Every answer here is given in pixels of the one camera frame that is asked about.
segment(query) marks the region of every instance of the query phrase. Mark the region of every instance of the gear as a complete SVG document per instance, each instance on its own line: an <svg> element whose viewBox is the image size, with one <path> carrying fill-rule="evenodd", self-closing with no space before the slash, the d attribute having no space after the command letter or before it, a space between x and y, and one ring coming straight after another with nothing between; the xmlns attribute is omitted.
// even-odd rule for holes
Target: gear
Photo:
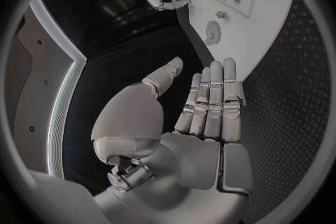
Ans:
<svg viewBox="0 0 336 224"><path fill-rule="evenodd" d="M221 40L222 32L220 24L217 21L208 22L206 28L207 45L217 44Z"/></svg>

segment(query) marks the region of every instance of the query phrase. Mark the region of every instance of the perforated metal panel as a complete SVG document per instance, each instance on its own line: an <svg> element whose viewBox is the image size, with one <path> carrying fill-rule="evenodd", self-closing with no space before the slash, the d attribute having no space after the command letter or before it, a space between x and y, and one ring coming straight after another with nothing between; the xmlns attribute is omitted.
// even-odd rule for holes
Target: perforated metal panel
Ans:
<svg viewBox="0 0 336 224"><path fill-rule="evenodd" d="M302 0L293 0L276 41L244 82L242 143L254 190L244 221L256 223L306 174L323 139L330 76L323 40Z"/></svg>

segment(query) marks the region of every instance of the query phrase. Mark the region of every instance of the dark background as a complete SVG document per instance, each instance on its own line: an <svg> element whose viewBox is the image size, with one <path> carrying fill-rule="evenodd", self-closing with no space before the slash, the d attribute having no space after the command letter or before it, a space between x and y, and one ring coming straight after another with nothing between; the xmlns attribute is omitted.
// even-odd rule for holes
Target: dark background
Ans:
<svg viewBox="0 0 336 224"><path fill-rule="evenodd" d="M171 15L171 21L169 19L165 21L165 27L168 27L170 30L174 30L174 15ZM148 29L149 31L158 30L163 25L152 25L152 28ZM96 48L92 50L90 47L86 47L86 53L88 55L94 56L94 53L97 53ZM310 223L314 217L318 217L320 221L324 223L333 223L334 215L333 215L333 198L335 197L336 191L334 187L334 182L336 180L336 172L333 169L333 172L330 174L330 177L326 181L324 187L320 191L320 193L316 196L316 198L312 201L309 207L303 212L303 214L294 222L294 223ZM39 223L38 219L34 216L34 214L27 209L20 199L15 195L10 183L6 180L3 173L0 173L0 222L3 223L26 223L33 222Z"/></svg>

